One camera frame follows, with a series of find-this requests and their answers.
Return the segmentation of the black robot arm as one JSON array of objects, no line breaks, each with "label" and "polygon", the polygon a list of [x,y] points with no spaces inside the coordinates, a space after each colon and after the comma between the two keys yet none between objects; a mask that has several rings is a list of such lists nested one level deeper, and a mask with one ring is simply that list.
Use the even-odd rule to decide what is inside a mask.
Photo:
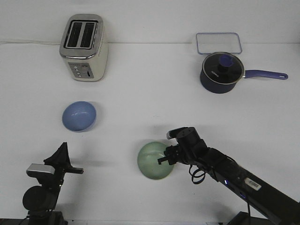
[{"label": "black robot arm", "polygon": [[44,160],[43,164],[31,164],[26,170],[39,185],[29,188],[23,195],[22,204],[28,211],[24,219],[2,218],[2,225],[67,225],[61,211],[55,207],[66,173],[82,174],[83,168],[71,165],[68,144],[62,145]]},{"label": "black robot arm", "polygon": [[300,204],[262,179],[253,175],[229,156],[217,149],[207,147],[194,127],[181,127],[167,133],[168,139],[175,138],[175,146],[164,151],[164,157],[157,161],[177,162],[197,166],[191,173],[203,182],[205,175],[222,183],[238,197],[264,215],[265,218],[252,217],[250,212],[239,212],[230,222],[231,225],[298,225],[300,223]]}]

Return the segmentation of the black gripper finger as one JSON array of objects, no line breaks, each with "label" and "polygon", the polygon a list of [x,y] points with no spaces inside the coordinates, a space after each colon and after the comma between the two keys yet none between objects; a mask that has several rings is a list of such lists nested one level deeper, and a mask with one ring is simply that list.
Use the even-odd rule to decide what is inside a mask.
[{"label": "black gripper finger", "polygon": [[54,152],[52,156],[44,159],[45,165],[51,165],[54,168],[63,167],[68,168],[71,166],[70,158],[68,154],[68,144],[63,142],[62,145]]}]

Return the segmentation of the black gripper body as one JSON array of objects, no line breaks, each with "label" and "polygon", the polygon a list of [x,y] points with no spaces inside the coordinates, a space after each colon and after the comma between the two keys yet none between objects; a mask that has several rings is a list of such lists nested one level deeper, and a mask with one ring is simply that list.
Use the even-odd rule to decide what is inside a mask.
[{"label": "black gripper body", "polygon": [[164,156],[157,160],[158,164],[161,165],[163,162],[167,161],[169,165],[174,165],[176,163],[184,164],[184,158],[181,153],[181,148],[179,145],[169,146],[163,152]]},{"label": "black gripper body", "polygon": [[39,175],[37,180],[44,187],[57,188],[63,184],[66,173],[83,174],[83,172],[83,168],[73,166],[68,168],[56,167],[54,175]]}]

